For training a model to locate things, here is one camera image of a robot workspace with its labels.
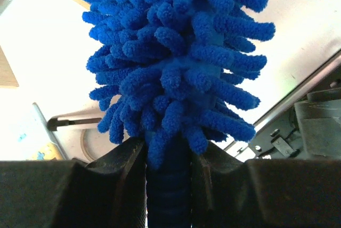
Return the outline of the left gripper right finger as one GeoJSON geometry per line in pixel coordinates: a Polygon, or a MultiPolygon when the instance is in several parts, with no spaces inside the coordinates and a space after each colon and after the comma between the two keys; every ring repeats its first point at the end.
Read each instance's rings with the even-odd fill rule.
{"type": "Polygon", "coordinates": [[[340,161],[192,155],[194,227],[340,227],[340,161]]]}

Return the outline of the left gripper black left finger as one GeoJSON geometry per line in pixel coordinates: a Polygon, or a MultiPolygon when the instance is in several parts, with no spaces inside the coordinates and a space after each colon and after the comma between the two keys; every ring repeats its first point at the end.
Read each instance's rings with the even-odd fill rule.
{"type": "Polygon", "coordinates": [[[142,139],[89,164],[1,162],[1,227],[144,227],[145,217],[142,139]]]}

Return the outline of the roll of beige tape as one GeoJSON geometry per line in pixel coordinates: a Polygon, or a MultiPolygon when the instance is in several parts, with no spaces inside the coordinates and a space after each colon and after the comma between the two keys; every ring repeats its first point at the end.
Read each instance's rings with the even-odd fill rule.
{"type": "Polygon", "coordinates": [[[89,162],[95,161],[107,154],[117,144],[113,144],[109,140],[109,133],[100,133],[97,129],[84,129],[80,136],[80,147],[89,162]]]}

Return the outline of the blue microfibre duster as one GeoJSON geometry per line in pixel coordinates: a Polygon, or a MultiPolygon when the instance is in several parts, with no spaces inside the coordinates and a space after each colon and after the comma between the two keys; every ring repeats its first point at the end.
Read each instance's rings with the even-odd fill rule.
{"type": "Polygon", "coordinates": [[[91,38],[101,47],[87,61],[114,144],[124,134],[147,145],[148,227],[191,227],[190,155],[227,137],[249,142],[254,126],[231,110],[255,109],[258,97],[240,88],[267,63],[254,41],[275,34],[246,10],[268,0],[84,0],[91,38]]]}

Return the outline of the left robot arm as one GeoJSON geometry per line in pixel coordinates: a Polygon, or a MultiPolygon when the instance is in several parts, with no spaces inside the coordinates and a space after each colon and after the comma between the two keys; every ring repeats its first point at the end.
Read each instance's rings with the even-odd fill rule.
{"type": "Polygon", "coordinates": [[[295,104],[308,159],[239,162],[213,144],[145,167],[130,139],[100,159],[1,163],[1,227],[340,227],[340,89],[295,104]]]}

